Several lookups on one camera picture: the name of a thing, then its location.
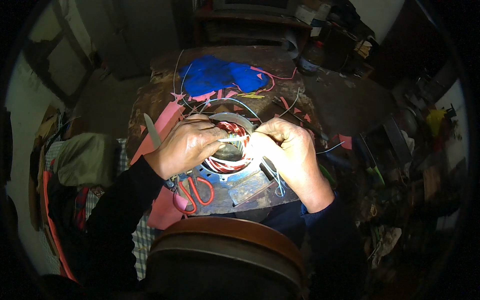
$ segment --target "blue cloth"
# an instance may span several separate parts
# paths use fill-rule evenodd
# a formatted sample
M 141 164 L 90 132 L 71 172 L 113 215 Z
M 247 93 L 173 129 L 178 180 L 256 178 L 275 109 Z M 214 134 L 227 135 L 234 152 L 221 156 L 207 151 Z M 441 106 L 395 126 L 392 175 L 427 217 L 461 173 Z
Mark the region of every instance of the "blue cloth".
M 257 76 L 260 72 L 250 69 L 248 64 L 219 60 L 213 55 L 195 59 L 191 65 L 181 68 L 179 75 L 182 80 L 185 77 L 183 86 L 193 97 L 233 87 L 233 83 L 245 93 L 256 91 L 268 83 L 267 75 L 263 74 L 260 79 Z

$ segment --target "black sleeve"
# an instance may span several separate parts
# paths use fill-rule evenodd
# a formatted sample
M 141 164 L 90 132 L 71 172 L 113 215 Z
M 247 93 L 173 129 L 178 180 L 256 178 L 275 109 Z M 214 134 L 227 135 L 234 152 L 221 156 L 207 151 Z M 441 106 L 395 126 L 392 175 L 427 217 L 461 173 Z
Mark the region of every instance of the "black sleeve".
M 164 183 L 141 156 L 100 198 L 86 223 L 86 287 L 109 291 L 135 289 L 138 280 L 132 233 Z
M 340 199 L 314 214 L 304 214 L 311 237 L 314 274 L 309 299 L 359 299 L 367 258 L 353 220 Z

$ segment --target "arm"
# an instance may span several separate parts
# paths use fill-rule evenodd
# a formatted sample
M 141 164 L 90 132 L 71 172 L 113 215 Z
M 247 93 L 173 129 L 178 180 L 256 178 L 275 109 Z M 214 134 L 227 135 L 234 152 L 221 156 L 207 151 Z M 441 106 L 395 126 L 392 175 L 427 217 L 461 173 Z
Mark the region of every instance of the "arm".
M 302 127 L 274 118 L 262 124 L 251 141 L 261 155 L 273 162 L 303 203 L 315 269 L 309 298 L 357 298 L 366 275 L 360 235 L 318 168 L 310 134 Z
M 86 223 L 90 243 L 86 287 L 103 291 L 136 288 L 132 233 L 158 196 L 162 178 L 199 165 L 222 146 L 217 139 L 226 135 L 207 116 L 190 116 L 177 123 L 157 150 L 141 156 L 115 180 Z

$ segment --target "bottle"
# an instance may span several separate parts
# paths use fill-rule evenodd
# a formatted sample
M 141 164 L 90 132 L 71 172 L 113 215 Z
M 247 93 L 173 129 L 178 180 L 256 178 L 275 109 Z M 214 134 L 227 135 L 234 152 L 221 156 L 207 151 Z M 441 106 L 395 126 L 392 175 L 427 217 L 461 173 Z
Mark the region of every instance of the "bottle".
M 300 56 L 298 68 L 306 76 L 314 76 L 325 59 L 323 43 L 313 41 L 308 43 Z

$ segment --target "knife blade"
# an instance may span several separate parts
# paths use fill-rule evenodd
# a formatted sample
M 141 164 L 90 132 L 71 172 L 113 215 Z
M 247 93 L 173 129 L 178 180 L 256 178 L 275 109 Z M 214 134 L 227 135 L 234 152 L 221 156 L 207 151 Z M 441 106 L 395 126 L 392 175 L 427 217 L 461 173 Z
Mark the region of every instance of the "knife blade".
M 156 150 L 162 142 L 160 141 L 160 137 L 158 136 L 158 133 L 156 132 L 155 125 L 153 124 L 152 119 L 150 118 L 149 115 L 144 113 L 144 118 L 145 118 L 145 124 L 147 125 L 148 129 L 148 134 L 150 135 L 150 138 L 152 139 L 152 145 L 153 148 Z

